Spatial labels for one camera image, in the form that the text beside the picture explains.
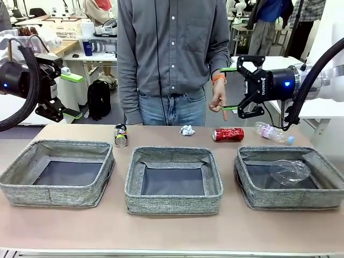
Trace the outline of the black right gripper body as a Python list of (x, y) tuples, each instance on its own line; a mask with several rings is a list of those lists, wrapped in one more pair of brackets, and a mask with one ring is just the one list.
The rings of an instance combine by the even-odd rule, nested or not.
[(285, 101), (292, 98), (295, 90), (295, 74), (291, 68), (247, 72), (243, 75), (247, 82), (245, 96), (256, 104), (266, 101)]

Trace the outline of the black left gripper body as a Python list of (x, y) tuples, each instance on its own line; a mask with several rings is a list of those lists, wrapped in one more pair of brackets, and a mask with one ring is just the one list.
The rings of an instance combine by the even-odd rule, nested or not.
[[(56, 77), (58, 73), (52, 66), (39, 64), (39, 104), (57, 100)], [(1, 92), (26, 99), (29, 88), (30, 72), (26, 65), (18, 62), (5, 62), (1, 65)]]

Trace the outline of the person's left hand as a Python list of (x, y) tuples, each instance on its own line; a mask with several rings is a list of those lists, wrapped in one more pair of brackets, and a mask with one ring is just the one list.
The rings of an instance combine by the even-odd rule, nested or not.
[(226, 106), (225, 79), (217, 76), (212, 86), (213, 99), (209, 104), (212, 112), (222, 112), (224, 121), (227, 121), (227, 111), (223, 110)]

